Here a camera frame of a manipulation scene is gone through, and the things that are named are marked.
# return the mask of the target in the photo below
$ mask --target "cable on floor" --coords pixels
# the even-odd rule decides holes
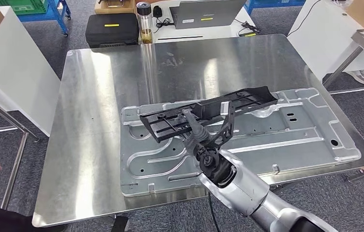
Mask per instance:
[[[211,212],[212,218],[213,218],[213,223],[216,226],[216,231],[220,232],[218,222],[216,221],[216,218],[215,218],[215,212],[213,211],[212,198],[210,197],[210,192],[207,193],[207,196],[208,196],[208,199],[209,199],[209,206],[210,206],[210,212]]]
[[[163,22],[159,18],[156,18],[156,27],[158,29],[154,33],[158,32],[161,27],[170,25],[174,25],[174,23],[172,23],[169,18],[166,18]]]
[[[258,34],[260,34],[260,28],[256,27],[256,26],[253,26],[253,25],[250,25],[250,23],[248,23],[247,21],[245,22],[240,22],[239,20],[235,19],[237,22],[241,23],[242,27],[244,27],[243,29],[241,29],[237,34],[240,36],[240,33],[244,30],[244,29],[250,29],[252,30],[253,32],[256,32]]]
[[[315,2],[315,3],[311,6],[310,10],[308,11],[308,13],[307,13],[307,15],[304,17],[304,19],[301,21],[301,23],[300,23],[300,25],[298,26],[298,28],[297,28],[296,30],[294,30],[294,31],[290,32],[290,33],[287,35],[287,37],[289,37],[291,34],[295,33],[298,29],[300,29],[301,25],[304,23],[304,20],[307,18],[307,16],[310,14],[310,12],[311,12],[311,10],[313,9],[313,7],[314,7],[314,6],[315,6],[315,5],[316,5],[319,1],[321,1],[321,0],[318,0],[317,2]]]

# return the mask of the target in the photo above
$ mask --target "glass water bottle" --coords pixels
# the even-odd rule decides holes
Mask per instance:
[[[139,30],[141,32],[142,43],[153,43],[152,38],[152,9],[148,2],[136,4],[138,11]]]

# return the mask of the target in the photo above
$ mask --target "metal shelf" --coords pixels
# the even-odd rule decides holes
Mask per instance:
[[[62,12],[59,13],[57,6],[62,4]],[[71,11],[68,7],[68,4],[65,0],[49,0],[48,9],[46,13],[43,14],[24,14],[18,15],[18,18],[21,22],[37,22],[37,21],[48,21],[48,20],[56,20],[58,24],[61,26],[62,34],[65,36],[68,35],[68,29],[64,23],[64,17],[71,19]]]

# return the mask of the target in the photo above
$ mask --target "black carrying case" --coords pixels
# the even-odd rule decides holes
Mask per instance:
[[[94,14],[85,37],[90,48],[138,44],[138,20],[133,13]]]

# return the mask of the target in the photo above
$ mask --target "power adapter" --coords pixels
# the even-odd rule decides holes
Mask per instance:
[[[153,17],[160,18],[162,17],[162,8],[159,6],[153,7]]]

